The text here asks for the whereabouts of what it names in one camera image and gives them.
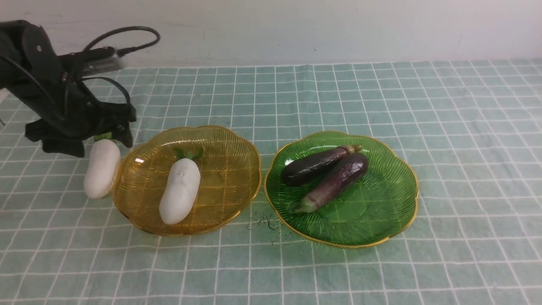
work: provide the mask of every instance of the white radish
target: white radish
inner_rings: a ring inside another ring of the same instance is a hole
[[[198,165],[189,158],[175,162],[160,200],[160,217],[167,225],[181,222],[190,213],[199,188]]]
[[[119,165],[120,149],[113,141],[102,139],[94,143],[83,183],[85,194],[90,199],[100,199],[109,194]]]

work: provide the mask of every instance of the green radish top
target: green radish top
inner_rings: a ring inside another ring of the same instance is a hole
[[[191,151],[191,150],[189,150],[186,154],[184,153],[184,150],[182,150],[180,148],[175,148],[174,150],[175,150],[176,155],[177,155],[177,161],[179,161],[181,159],[184,159],[184,158],[195,161],[195,160],[197,160],[197,159],[199,159],[199,158],[201,158],[203,156],[203,147],[201,147],[198,150],[197,155],[194,154],[194,152]]]

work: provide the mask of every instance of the plate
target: plate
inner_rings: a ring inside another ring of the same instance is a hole
[[[198,152],[201,181],[194,206],[176,225],[159,214],[177,149]],[[119,211],[137,228],[161,236],[209,232],[234,219],[256,197],[261,184],[261,161],[256,147],[220,126],[174,128],[163,131],[130,152],[120,165],[113,192]]]
[[[282,183],[280,172],[293,160],[344,144],[360,144],[369,159],[363,178],[314,213],[292,209],[323,176],[300,187]],[[378,245],[401,233],[418,210],[416,174],[384,143],[371,137],[323,131],[290,143],[273,158],[264,183],[267,200],[278,217],[299,235],[344,248]]]

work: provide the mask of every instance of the white wall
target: white wall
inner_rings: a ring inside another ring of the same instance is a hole
[[[541,0],[3,0],[0,20],[18,18],[43,25],[58,53],[117,27],[155,27],[162,42],[132,66],[542,56]]]

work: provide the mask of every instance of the purple eggplant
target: purple eggplant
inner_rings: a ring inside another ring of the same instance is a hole
[[[341,195],[350,185],[359,181],[369,168],[369,160],[363,154],[344,157],[324,177],[314,190],[308,193],[295,208],[296,213],[312,213]]]
[[[296,187],[304,185],[318,175],[330,170],[342,158],[360,150],[359,145],[342,145],[317,152],[286,165],[280,173],[284,184]]]

